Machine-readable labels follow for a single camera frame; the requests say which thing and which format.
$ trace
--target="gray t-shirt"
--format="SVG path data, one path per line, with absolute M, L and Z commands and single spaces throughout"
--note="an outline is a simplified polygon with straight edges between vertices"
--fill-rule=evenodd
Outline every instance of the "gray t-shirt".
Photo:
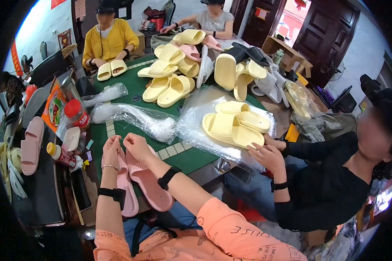
M 225 31 L 225 23 L 232 21 L 234 16 L 231 13 L 223 11 L 217 18 L 212 18 L 208 10 L 204 10 L 196 16 L 198 22 L 203 30 L 223 32 Z

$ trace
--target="jeans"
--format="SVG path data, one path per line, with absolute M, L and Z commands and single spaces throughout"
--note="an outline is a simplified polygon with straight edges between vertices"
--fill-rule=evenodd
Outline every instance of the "jeans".
M 134 236 L 135 227 L 137 226 L 138 221 L 138 218 L 133 218 L 123 223 L 123 231 L 125 232 L 125 238 L 129 248 L 132 246 L 132 238 Z M 172 208 L 169 211 L 158 212 L 157 222 L 162 223 L 163 226 L 167 228 L 203 230 L 203 228 L 197 224 L 195 216 L 178 201 L 174 202 Z M 151 236 L 156 230 L 160 229 L 162 228 L 158 226 L 151 227 L 145 224 L 141 230 L 139 242 L 141 243 L 147 237 Z
M 287 156 L 285 159 L 287 175 L 308 166 L 303 159 Z M 266 220 L 277 222 L 271 179 L 259 172 L 246 172 L 234 168 L 224 175 L 225 187 L 236 197 L 256 209 Z

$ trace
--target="chinese character on table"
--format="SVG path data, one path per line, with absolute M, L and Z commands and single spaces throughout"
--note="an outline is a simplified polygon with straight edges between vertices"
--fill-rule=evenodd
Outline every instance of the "chinese character on table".
M 182 108 L 183 108 L 183 105 L 179 105 L 178 107 L 176 107 L 176 111 L 178 113 L 180 113 Z
M 142 94 L 132 95 L 132 102 L 139 102 L 139 101 L 142 101 Z

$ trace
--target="white t-shirt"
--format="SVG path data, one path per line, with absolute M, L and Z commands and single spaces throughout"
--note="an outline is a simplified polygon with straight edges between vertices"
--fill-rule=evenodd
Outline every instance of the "white t-shirt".
M 225 31 L 225 23 L 232 21 L 234 16 L 231 13 L 222 11 L 217 18 L 212 18 L 208 10 L 197 14 L 196 22 L 198 22 L 203 30 L 223 32 Z
M 104 39 L 106 39 L 107 36 L 109 35 L 109 32 L 110 32 L 110 30 L 112 29 L 112 27 L 113 27 L 113 25 L 112 25 L 111 27 L 109 27 L 108 29 L 103 30 L 103 31 L 101 32 L 101 37 L 104 38 Z M 97 25 L 96 25 L 96 30 L 97 30 L 98 33 L 100 33 L 99 27 L 98 27 Z

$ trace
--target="pink slipper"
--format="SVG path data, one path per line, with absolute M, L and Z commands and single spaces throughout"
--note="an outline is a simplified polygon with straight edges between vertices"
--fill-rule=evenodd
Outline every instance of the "pink slipper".
M 25 139 L 20 142 L 22 172 L 27 176 L 35 173 L 38 167 L 44 128 L 42 118 L 34 117 L 26 129 Z
M 140 207 L 138 205 L 134 187 L 132 186 L 131 179 L 128 175 L 128 165 L 125 162 L 125 152 L 123 149 L 118 153 L 118 163 L 118 167 L 121 168 L 121 170 L 118 172 L 117 176 L 117 187 L 126 191 L 125 203 L 121 214 L 124 217 L 130 218 L 138 213 Z M 102 157 L 101 165 L 103 166 L 104 164 L 104 158 Z
M 190 59 L 195 60 L 197 62 L 200 62 L 202 60 L 200 58 L 200 54 L 199 54 L 198 50 L 196 49 L 196 46 L 194 46 L 193 44 L 182 45 L 179 48 L 180 48 L 180 50 L 182 50 L 186 54 L 187 58 L 190 58 Z
M 150 205 L 157 211 L 165 212 L 169 210 L 174 199 L 167 191 L 163 190 L 157 183 L 157 178 L 143 163 L 137 161 L 131 153 L 126 151 L 126 163 L 128 165 L 131 180 L 138 183 L 142 192 L 146 196 Z
M 209 48 L 213 48 L 216 50 L 219 50 L 223 52 L 224 50 L 221 48 L 221 45 L 218 43 L 218 41 L 212 36 L 208 35 L 203 39 L 202 44 L 206 44 Z

